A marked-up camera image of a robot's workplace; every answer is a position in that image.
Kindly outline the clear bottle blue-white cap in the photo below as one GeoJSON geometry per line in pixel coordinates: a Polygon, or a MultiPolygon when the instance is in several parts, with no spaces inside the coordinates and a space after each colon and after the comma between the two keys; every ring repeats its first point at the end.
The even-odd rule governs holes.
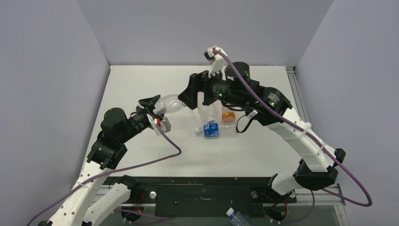
{"type": "Polygon", "coordinates": [[[155,104],[153,112],[155,114],[176,113],[187,105],[178,99],[177,94],[161,97],[155,104]]]}

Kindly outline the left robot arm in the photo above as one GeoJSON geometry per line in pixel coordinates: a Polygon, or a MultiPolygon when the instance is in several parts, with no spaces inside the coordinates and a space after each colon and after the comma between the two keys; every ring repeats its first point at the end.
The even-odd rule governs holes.
{"type": "Polygon", "coordinates": [[[106,111],[101,131],[93,143],[83,164],[72,194],[65,198],[61,207],[41,226],[80,226],[93,198],[106,180],[106,172],[117,168],[127,152],[125,143],[146,128],[151,127],[149,117],[155,117],[155,104],[160,95],[141,99],[130,117],[124,110],[114,107],[106,111]]]}

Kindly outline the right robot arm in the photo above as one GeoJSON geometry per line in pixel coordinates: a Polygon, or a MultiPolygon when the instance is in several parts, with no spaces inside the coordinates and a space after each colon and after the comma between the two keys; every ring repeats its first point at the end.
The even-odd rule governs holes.
{"type": "Polygon", "coordinates": [[[231,66],[224,73],[210,77],[208,71],[190,75],[187,88],[178,95],[178,99],[194,110],[199,104],[210,105],[219,100],[221,103],[241,108],[250,120],[256,120],[271,131],[277,133],[301,157],[299,167],[292,173],[275,174],[266,187],[266,197],[271,201],[279,200],[283,195],[297,188],[312,191],[333,185],[338,176],[337,164],[329,157],[333,155],[343,162],[345,151],[325,145],[327,153],[307,136],[315,133],[311,124],[304,122],[286,96],[278,89],[264,87],[250,77],[250,67],[244,62],[234,62],[234,66],[246,84],[258,95],[261,101],[274,112],[267,111],[246,89],[231,66]]]}

